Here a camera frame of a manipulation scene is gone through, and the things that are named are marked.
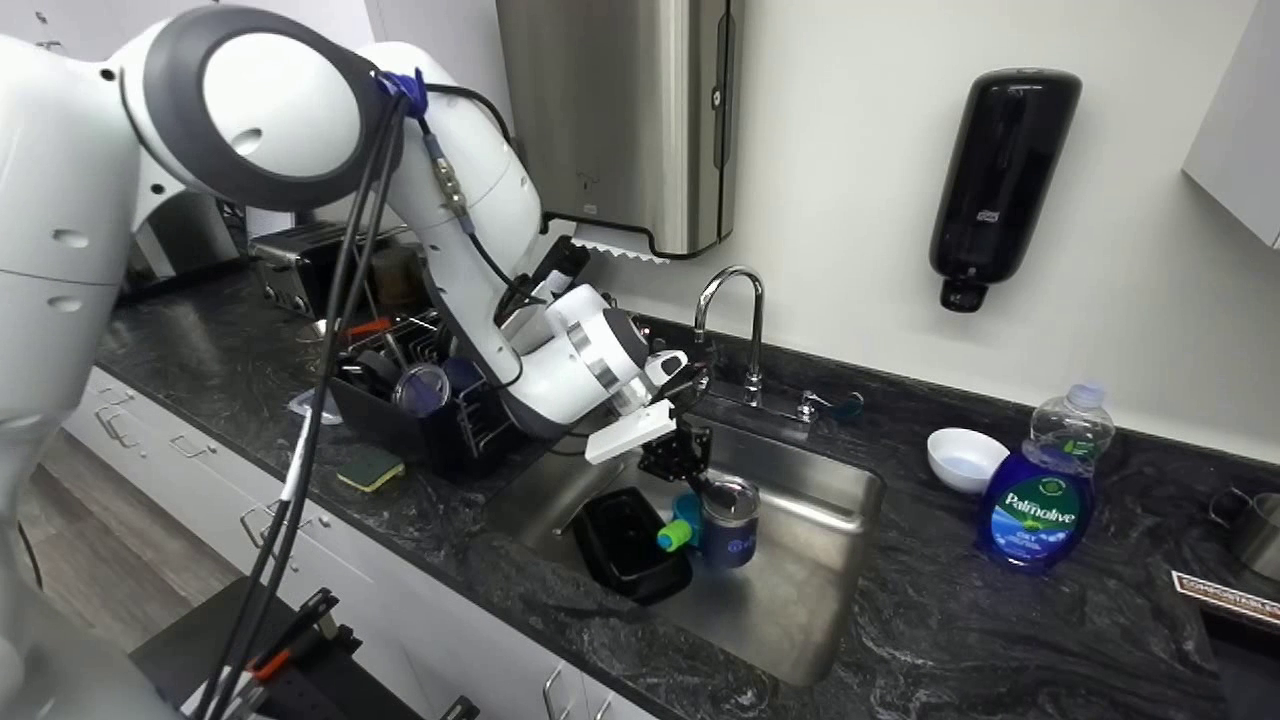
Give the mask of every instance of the white bowl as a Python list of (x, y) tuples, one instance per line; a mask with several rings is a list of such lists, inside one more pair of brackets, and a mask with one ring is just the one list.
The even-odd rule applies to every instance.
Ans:
[(1007, 449), (995, 436), (985, 436), (974, 429), (939, 429), (928, 436), (934, 477), (965, 497), (988, 493), (1003, 458), (1007, 458)]

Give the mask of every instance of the stainless steel sink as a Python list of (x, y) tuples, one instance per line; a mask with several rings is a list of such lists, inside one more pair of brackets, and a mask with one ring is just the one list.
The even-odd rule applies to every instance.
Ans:
[[(865, 469), (800, 453), (763, 436), (714, 429), (714, 469), (762, 484), (756, 560), (737, 571), (698, 571), (698, 582), (654, 603), (655, 620), (672, 620), (726, 653), (788, 681), (814, 684), (833, 668), (848, 582), (861, 560), (861, 537), (875, 509), (880, 482)], [(641, 489), (655, 513), (672, 513), (685, 484), (664, 484), (638, 469), (584, 463), (577, 458), (540, 458), (485, 513), (492, 532), (584, 570), (569, 521), (602, 493)]]

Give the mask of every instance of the label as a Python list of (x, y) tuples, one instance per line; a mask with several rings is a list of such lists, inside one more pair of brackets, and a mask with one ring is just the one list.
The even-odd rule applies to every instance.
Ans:
[(1014, 484), (992, 509), (992, 545), (1017, 564), (1047, 560), (1079, 521), (1079, 489), (1060, 477)]
[(1074, 436), (1074, 440), (1065, 440), (1065, 458), (1074, 458), (1074, 459), (1088, 459), (1091, 458), (1091, 440), (1088, 436)]

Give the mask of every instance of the wall-mounted dispenser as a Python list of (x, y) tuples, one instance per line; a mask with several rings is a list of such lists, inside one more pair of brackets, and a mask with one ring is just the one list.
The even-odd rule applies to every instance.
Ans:
[(943, 308), (975, 312), (988, 284), (1023, 260), (1078, 99), (1070, 73), (988, 73), (974, 85), (934, 233)]

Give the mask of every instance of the green object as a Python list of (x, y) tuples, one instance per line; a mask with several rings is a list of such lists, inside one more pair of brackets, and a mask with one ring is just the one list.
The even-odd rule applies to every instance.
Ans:
[(341, 484), (350, 484), (354, 493), (381, 493), (384, 484), (404, 477), (404, 459), (373, 449), (373, 446), (343, 446), (330, 453), (330, 463), (338, 471)]
[(655, 549), (676, 551), (692, 540), (692, 526), (687, 521), (672, 521), (655, 532)]

